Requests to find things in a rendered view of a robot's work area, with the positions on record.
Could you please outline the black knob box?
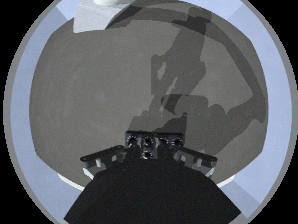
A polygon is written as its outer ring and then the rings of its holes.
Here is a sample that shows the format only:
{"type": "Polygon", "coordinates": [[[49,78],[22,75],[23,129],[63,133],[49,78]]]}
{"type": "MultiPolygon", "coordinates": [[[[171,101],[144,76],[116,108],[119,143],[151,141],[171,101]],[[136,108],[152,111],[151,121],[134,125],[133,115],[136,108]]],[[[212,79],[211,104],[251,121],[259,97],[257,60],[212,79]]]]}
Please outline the black knob box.
{"type": "Polygon", "coordinates": [[[153,138],[158,137],[163,141],[164,145],[172,149],[172,146],[184,144],[185,135],[182,133],[161,133],[161,132],[140,132],[140,131],[127,131],[125,133],[125,148],[130,148],[135,140],[139,137],[143,138],[143,155],[142,158],[153,159],[153,138]],[[146,148],[145,148],[145,147],[146,148]]]}

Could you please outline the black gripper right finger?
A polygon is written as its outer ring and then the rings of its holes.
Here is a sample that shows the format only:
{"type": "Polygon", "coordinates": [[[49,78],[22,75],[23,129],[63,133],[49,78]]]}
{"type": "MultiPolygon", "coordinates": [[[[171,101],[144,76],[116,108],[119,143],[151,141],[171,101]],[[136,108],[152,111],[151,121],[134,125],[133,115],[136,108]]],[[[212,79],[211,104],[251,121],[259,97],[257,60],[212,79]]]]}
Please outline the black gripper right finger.
{"type": "Polygon", "coordinates": [[[197,152],[183,146],[175,145],[173,149],[164,145],[163,141],[153,138],[154,157],[159,157],[160,169],[178,169],[178,164],[202,172],[211,179],[214,172],[217,158],[201,152],[197,152]],[[181,155],[185,156],[185,162],[181,160],[181,155]]]}

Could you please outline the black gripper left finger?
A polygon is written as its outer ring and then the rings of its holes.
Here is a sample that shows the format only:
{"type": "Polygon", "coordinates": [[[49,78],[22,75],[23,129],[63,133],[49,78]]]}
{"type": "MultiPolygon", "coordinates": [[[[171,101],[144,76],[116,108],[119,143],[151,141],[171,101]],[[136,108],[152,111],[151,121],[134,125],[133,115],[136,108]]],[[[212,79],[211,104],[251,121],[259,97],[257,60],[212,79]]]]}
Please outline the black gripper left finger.
{"type": "Polygon", "coordinates": [[[140,169],[140,158],[142,158],[143,138],[138,138],[130,145],[130,148],[124,148],[123,145],[117,145],[90,155],[80,158],[82,168],[88,181],[93,180],[97,172],[113,167],[122,163],[122,171],[140,169]],[[128,149],[128,150],[127,150],[128,149]],[[112,163],[112,157],[116,155],[116,160],[112,163]]]}

